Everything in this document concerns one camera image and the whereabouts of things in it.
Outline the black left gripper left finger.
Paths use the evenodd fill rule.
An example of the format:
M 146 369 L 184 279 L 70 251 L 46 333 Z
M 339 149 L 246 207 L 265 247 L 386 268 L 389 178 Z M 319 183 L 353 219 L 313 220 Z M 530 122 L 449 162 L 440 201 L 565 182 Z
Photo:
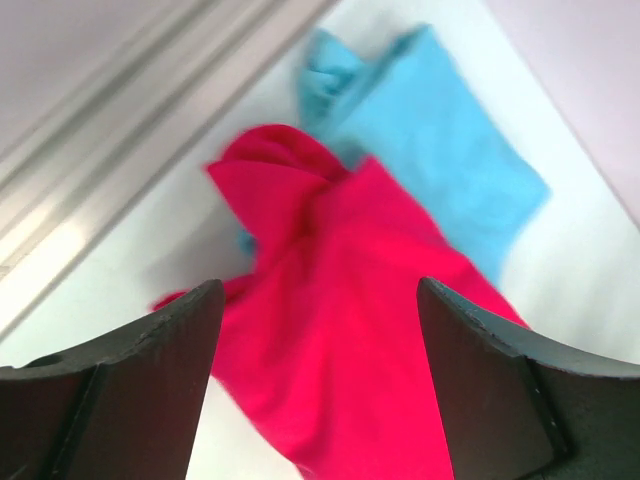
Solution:
M 185 478 L 223 308 L 209 280 L 93 340 L 2 367 L 2 478 Z

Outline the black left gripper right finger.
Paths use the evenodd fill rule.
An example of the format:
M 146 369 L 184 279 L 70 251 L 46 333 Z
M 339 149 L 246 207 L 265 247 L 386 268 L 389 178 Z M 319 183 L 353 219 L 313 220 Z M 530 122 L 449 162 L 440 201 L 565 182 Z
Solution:
M 458 479 L 635 479 L 639 368 L 559 343 L 433 280 L 425 349 Z

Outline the red t-shirt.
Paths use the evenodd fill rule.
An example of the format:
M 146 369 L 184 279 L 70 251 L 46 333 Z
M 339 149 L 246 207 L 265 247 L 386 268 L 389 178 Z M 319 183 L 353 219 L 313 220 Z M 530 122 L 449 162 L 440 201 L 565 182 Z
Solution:
M 213 376 L 306 479 L 451 478 L 419 281 L 516 310 L 373 157 L 347 170 L 272 124 L 206 171 L 257 245 L 251 272 L 224 284 Z

